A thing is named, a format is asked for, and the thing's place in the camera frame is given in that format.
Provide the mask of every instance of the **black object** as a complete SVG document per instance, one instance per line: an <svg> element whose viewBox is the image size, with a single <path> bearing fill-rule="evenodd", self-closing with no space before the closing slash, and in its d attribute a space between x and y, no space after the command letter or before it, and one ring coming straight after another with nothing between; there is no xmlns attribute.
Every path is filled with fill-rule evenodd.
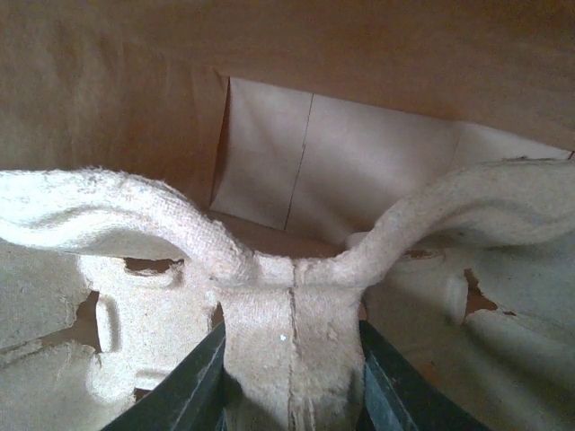
<svg viewBox="0 0 575 431"><path fill-rule="evenodd" d="M373 326L361 321L359 332L366 369L357 431L488 431L429 385ZM163 382L102 431L226 431L225 342L220 323Z"/></svg>

